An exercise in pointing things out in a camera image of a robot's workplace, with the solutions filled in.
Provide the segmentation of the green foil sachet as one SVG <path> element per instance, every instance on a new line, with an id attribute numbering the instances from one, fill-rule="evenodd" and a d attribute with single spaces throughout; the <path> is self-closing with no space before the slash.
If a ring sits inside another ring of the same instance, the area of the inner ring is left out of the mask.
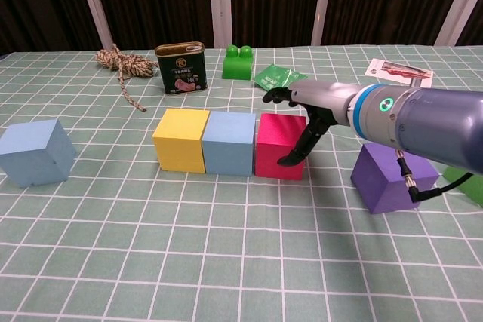
<path id="1" fill-rule="evenodd" d="M 254 82 L 262 89 L 268 91 L 275 87 L 287 87 L 294 81 L 305 78 L 307 78 L 306 75 L 293 69 L 271 64 L 254 76 Z"/>

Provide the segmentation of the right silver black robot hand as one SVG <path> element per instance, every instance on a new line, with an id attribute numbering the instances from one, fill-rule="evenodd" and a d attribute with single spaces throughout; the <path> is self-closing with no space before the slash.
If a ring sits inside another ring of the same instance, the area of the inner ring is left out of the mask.
<path id="1" fill-rule="evenodd" d="M 350 101 L 362 89 L 357 84 L 302 79 L 287 87 L 274 87 L 263 96 L 263 102 L 275 104 L 287 101 L 290 107 L 306 109 L 309 123 L 295 147 L 277 164 L 293 167 L 304 161 L 314 146 L 333 125 L 349 125 Z"/>

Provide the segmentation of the yellow foam cube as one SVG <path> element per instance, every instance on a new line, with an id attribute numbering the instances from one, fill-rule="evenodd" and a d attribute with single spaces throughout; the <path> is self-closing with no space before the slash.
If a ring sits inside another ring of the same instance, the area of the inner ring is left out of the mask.
<path id="1" fill-rule="evenodd" d="M 202 137 L 210 112 L 166 109 L 152 136 L 161 169 L 205 173 Z"/>

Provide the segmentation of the green foam cube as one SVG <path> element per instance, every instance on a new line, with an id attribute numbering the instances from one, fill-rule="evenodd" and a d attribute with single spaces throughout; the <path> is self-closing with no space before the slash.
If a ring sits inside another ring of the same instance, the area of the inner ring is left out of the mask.
<path id="1" fill-rule="evenodd" d="M 466 173 L 466 170 L 447 166 L 443 173 L 443 177 L 448 182 L 454 182 Z M 469 197 L 472 201 L 483 207 L 483 175 L 475 174 L 463 184 L 461 184 L 458 189 L 466 194 L 466 196 Z"/>

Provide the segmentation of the magenta foam cube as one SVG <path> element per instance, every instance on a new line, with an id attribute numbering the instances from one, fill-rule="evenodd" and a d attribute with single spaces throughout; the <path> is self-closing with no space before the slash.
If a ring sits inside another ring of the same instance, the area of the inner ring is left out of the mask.
<path id="1" fill-rule="evenodd" d="M 258 177 L 301 180 L 303 163 L 284 167 L 277 162 L 295 147 L 305 127 L 305 116 L 263 113 L 257 134 L 254 174 Z"/>

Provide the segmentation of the green checked tablecloth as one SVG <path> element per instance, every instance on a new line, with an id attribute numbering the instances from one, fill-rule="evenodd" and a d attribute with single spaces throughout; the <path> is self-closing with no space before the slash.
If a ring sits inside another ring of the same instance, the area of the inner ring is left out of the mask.
<path id="1" fill-rule="evenodd" d="M 57 118 L 78 155 L 60 184 L 0 171 L 0 322 L 483 322 L 483 208 L 453 190 L 373 215 L 351 183 L 361 140 L 332 127 L 300 181 L 169 173 L 152 134 L 169 108 L 292 113 L 246 81 L 125 102 L 92 51 L 0 58 L 0 133 Z"/>

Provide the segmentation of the light blue foam cube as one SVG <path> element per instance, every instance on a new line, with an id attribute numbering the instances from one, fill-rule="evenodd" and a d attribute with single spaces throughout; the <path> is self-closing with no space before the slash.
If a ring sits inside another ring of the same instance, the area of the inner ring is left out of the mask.
<path id="1" fill-rule="evenodd" d="M 0 136 L 0 169 L 19 187 L 68 179 L 75 157 L 57 119 L 12 124 Z"/>
<path id="2" fill-rule="evenodd" d="M 250 176 L 256 115 L 211 111 L 202 138 L 206 173 Z"/>

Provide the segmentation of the purple foam cube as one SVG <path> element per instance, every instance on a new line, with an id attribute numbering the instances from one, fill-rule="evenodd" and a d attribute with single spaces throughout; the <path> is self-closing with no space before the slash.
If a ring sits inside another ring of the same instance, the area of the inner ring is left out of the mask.
<path id="1" fill-rule="evenodd" d="M 411 200 L 394 149 L 377 143 L 361 147 L 351 180 L 370 213 L 410 210 Z"/>

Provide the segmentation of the dark green luncheon meat can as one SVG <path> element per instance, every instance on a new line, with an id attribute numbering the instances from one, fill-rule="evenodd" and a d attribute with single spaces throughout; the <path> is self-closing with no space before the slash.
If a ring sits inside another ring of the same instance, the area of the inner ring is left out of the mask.
<path id="1" fill-rule="evenodd" d="M 166 94 L 207 88 L 205 46 L 199 41 L 163 44 L 155 49 Z"/>

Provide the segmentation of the white metal frame post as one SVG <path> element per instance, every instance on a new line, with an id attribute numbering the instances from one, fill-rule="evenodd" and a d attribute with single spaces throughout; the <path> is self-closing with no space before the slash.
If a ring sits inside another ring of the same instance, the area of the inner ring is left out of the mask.
<path id="1" fill-rule="evenodd" d="M 87 0 L 103 48 L 110 49 L 113 40 L 101 0 Z"/>
<path id="2" fill-rule="evenodd" d="M 232 44 L 231 0 L 211 0 L 211 18 L 214 47 L 226 48 Z"/>
<path id="3" fill-rule="evenodd" d="M 312 28 L 312 46 L 319 46 L 322 41 L 324 26 L 325 26 L 325 16 L 328 9 L 328 0 L 317 0 L 315 9 L 315 18 Z"/>
<path id="4" fill-rule="evenodd" d="M 453 0 L 435 46 L 455 46 L 478 0 Z"/>

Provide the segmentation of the green toy building brick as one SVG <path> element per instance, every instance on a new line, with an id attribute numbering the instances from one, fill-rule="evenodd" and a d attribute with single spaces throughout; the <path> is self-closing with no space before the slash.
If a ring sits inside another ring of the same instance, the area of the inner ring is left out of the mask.
<path id="1" fill-rule="evenodd" d="M 222 79 L 251 80 L 254 60 L 252 48 L 248 45 L 237 47 L 229 45 L 223 61 Z"/>

